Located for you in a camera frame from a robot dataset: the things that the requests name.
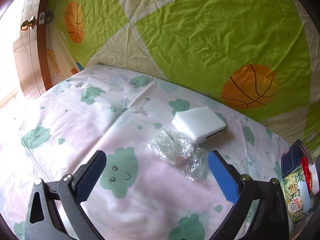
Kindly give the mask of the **red satin pouch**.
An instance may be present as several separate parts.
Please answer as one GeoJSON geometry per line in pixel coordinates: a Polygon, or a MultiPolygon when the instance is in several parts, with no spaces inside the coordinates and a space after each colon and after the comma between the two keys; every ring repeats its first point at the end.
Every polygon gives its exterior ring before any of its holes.
{"type": "Polygon", "coordinates": [[[309,168],[308,160],[306,157],[301,157],[300,161],[303,168],[308,193],[312,194],[312,173],[309,168]]]}

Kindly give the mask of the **white pink-edged towel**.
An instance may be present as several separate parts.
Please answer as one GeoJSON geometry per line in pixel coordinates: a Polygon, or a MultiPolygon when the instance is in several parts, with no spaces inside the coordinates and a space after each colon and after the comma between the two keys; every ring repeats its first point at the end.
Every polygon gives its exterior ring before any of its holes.
{"type": "Polygon", "coordinates": [[[310,171],[310,179],[309,179],[309,186],[311,193],[313,195],[316,195],[319,193],[319,177],[318,177],[318,171],[316,164],[309,165],[309,171],[310,171]]]}

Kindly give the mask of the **round metal cookie tin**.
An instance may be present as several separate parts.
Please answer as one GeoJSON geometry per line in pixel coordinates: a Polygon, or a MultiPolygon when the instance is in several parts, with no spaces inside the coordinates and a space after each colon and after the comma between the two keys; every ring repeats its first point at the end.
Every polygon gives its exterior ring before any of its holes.
{"type": "Polygon", "coordinates": [[[319,204],[319,193],[308,193],[301,157],[306,157],[309,165],[316,164],[319,177],[319,158],[313,160],[301,140],[296,140],[289,150],[283,153],[280,163],[285,203],[289,217],[294,223],[310,215],[319,204]]]}

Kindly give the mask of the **crumpled clear plastic bag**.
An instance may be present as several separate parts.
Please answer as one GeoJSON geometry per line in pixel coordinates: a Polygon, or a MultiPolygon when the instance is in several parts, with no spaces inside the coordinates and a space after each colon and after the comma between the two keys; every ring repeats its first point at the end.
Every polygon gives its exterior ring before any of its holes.
{"type": "Polygon", "coordinates": [[[191,181],[205,181],[208,177],[208,151],[184,133],[165,128],[147,144],[146,150],[176,167],[191,181]]]}

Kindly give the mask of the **cloud pattern tablecloth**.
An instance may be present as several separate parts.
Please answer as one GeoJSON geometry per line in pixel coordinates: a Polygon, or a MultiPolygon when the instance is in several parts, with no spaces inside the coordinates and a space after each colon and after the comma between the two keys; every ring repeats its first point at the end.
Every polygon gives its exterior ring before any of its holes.
{"type": "Polygon", "coordinates": [[[227,125],[210,150],[255,180],[280,178],[289,143],[276,133],[188,89],[97,65],[1,115],[1,215],[23,239],[34,180],[73,174],[102,150],[106,167],[82,207],[106,239],[208,239],[232,204],[207,164],[192,181],[146,148],[175,113],[196,107],[227,125]]]}

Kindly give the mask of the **white sponge block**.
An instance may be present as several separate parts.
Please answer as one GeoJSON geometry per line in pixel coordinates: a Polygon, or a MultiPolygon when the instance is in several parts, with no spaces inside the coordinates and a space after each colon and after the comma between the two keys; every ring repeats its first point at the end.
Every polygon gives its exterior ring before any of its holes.
{"type": "Polygon", "coordinates": [[[205,142],[227,127],[226,123],[209,107],[197,107],[177,112],[172,124],[177,131],[186,134],[198,144],[205,142]]]}

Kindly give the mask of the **wooden door with knob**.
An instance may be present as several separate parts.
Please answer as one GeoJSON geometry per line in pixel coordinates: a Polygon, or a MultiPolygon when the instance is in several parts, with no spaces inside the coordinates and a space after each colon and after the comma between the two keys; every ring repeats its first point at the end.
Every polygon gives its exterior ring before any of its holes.
{"type": "Polygon", "coordinates": [[[1,0],[1,105],[18,92],[38,98],[52,87],[47,60],[48,0],[1,0]]]}

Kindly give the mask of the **basketball pattern bed sheet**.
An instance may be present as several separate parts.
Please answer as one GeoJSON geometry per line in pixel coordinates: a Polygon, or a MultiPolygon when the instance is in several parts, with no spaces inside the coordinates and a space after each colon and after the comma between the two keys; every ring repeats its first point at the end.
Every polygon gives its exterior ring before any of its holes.
{"type": "Polygon", "coordinates": [[[319,30],[300,0],[49,0],[52,83],[96,64],[159,77],[319,153],[319,30]]]}

